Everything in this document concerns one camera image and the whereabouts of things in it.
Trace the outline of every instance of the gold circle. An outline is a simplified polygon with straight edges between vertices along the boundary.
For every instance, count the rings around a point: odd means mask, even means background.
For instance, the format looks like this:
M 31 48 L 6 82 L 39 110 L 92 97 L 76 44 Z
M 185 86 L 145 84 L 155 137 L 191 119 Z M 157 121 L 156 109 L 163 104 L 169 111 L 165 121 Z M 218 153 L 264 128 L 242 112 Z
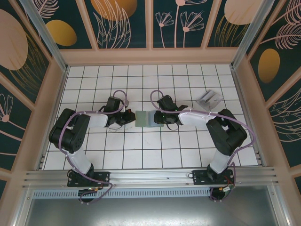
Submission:
M 260 56 L 258 63 L 258 75 L 264 83 L 271 82 L 280 66 L 280 56 L 276 50 L 269 48 L 266 49 Z
M 0 9 L 0 65 L 19 70 L 27 59 L 28 43 L 20 23 L 8 12 Z
M 94 9 L 107 20 L 122 20 L 122 16 L 117 11 L 115 2 L 121 9 L 124 9 L 127 13 L 127 17 L 134 14 L 137 9 L 137 0 L 91 0 Z
M 245 25 L 252 22 L 262 0 L 227 0 L 225 17 L 231 24 Z
M 77 41 L 74 29 L 62 20 L 51 20 L 46 27 L 54 41 L 61 46 L 72 46 Z

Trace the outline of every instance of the metal ventilation grille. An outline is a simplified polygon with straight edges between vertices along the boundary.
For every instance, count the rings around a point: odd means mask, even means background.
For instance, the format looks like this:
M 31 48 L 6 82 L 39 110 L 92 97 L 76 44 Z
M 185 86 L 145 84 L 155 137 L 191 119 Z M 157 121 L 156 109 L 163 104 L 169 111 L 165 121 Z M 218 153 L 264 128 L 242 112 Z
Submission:
M 99 197 L 104 191 L 83 198 Z M 159 198 L 209 196 L 209 188 L 115 189 L 103 198 Z M 36 190 L 33 199 L 78 199 L 78 190 Z

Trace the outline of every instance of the aluminum frame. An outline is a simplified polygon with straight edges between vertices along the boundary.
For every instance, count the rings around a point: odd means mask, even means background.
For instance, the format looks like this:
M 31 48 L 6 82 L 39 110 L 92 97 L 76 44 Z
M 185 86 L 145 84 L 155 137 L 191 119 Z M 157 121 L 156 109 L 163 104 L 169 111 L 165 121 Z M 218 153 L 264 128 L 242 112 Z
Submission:
M 250 26 L 248 27 L 242 41 L 240 42 L 240 45 L 238 47 L 238 50 L 233 57 L 232 65 L 235 69 L 241 60 L 244 58 L 246 51 L 248 50 L 249 46 L 251 45 L 253 39 L 256 37 L 257 32 L 260 30 L 266 16 L 270 12 L 270 10 L 273 7 L 275 0 L 264 0 L 260 4 L 258 11 L 256 15 L 254 16 L 253 21 L 251 22 Z
M 49 51 L 52 53 L 53 57 L 56 59 L 58 65 L 63 71 L 65 71 L 67 68 L 67 64 L 59 48 L 57 47 L 57 44 L 55 43 L 49 30 L 47 29 L 44 21 L 37 12 L 33 1 L 20 0 L 20 3 L 22 4 L 24 10 L 26 11 L 28 17 L 31 19 L 35 28 L 39 31 L 39 34 L 41 35 L 42 39 L 47 45 Z
M 209 187 L 194 185 L 189 174 L 196 169 L 114 169 L 109 170 L 110 182 L 116 188 L 175 188 Z M 70 189 L 67 184 L 67 170 L 28 171 L 22 187 L 27 189 Z M 237 186 L 276 185 L 277 176 L 273 167 L 236 167 Z
M 39 151 L 40 157 L 37 159 L 37 161 L 35 163 L 34 169 L 36 169 L 36 170 L 38 170 L 40 168 L 41 159 L 43 158 L 43 154 L 45 154 L 45 152 L 47 150 L 47 147 L 48 147 L 48 135 L 49 135 L 49 133 L 50 133 L 50 131 L 51 131 L 53 125 L 54 125 L 54 122 L 55 122 L 55 116 L 56 116 L 58 107 L 60 105 L 60 100 L 61 100 L 61 97 L 62 97 L 63 89 L 65 87 L 65 83 L 66 83 L 66 80 L 67 80 L 69 69 L 70 69 L 70 67 L 67 67 L 67 69 L 65 71 L 63 71 L 63 73 L 62 73 L 62 77 L 61 77 L 61 80 L 60 80 L 60 87 L 59 87 L 59 89 L 57 91 L 57 94 L 56 94 L 56 97 L 55 97 L 56 98 L 55 99 L 55 104 L 52 107 L 51 117 L 48 120 L 47 127 L 46 127 L 47 129 L 45 130 L 45 134 L 44 134 L 44 138 L 43 138 L 43 143 L 42 143 L 40 151 Z
M 238 74 L 236 72 L 236 67 L 231 65 L 230 69 L 231 69 L 231 73 L 232 73 L 233 80 L 234 80 L 234 83 L 235 83 L 235 87 L 236 87 L 237 92 L 238 92 L 239 101 L 240 101 L 240 104 L 242 106 L 243 112 L 245 113 L 244 116 L 246 118 L 247 125 L 255 132 L 255 134 L 257 134 L 254 123 L 253 123 L 253 120 L 252 120 L 252 117 L 251 117 L 251 114 L 250 114 L 250 110 L 249 110 L 248 106 L 246 105 L 246 98 L 245 98 L 245 95 L 244 95 L 243 90 L 241 88 L 241 84 L 240 84 L 240 81 L 239 81 L 239 78 L 238 78 Z M 258 142 L 258 140 L 255 141 L 253 146 L 254 146 L 255 150 L 258 151 L 258 155 L 259 155 L 259 158 L 261 160 L 261 164 L 263 166 L 267 166 L 267 162 L 266 162 L 266 160 L 264 158 L 264 155 L 263 155 L 262 147 L 261 147 L 260 143 Z M 285 204 L 285 201 L 282 197 L 282 193 L 281 193 L 280 188 L 278 186 L 275 186 L 275 185 L 267 185 L 267 188 L 268 188 L 269 197 L 271 199 L 271 203 L 272 203 L 275 215 L 277 217 L 278 224 L 280 226 L 282 226 L 282 225 L 291 226 L 292 225 L 292 220 L 291 220 L 291 217 L 289 215 L 289 212 L 288 212 L 287 206 Z

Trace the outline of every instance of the black mounting plate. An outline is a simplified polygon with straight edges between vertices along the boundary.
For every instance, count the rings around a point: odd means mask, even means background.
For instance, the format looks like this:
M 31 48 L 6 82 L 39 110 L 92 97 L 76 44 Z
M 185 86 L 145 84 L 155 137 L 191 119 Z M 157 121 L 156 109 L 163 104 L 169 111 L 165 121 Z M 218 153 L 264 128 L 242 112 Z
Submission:
M 207 170 L 193 170 L 192 178 L 194 185 L 227 185 L 226 176 L 232 183 L 234 183 L 233 171 L 231 169 L 225 170 L 215 181 L 212 181 L 207 176 Z
M 93 179 L 109 182 L 110 181 L 110 172 L 94 172 Z M 77 173 L 73 170 L 68 174 L 68 183 L 67 187 L 99 187 L 100 184 L 97 182 L 90 181 L 81 177 L 78 178 Z

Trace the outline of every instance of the metal floor panel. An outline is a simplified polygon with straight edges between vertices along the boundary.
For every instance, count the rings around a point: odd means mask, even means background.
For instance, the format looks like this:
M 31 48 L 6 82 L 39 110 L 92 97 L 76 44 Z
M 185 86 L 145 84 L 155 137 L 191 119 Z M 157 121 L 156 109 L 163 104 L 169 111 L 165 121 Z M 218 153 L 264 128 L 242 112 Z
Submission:
M 266 187 L 237 187 L 223 202 L 208 197 L 33 199 L 27 226 L 277 226 Z

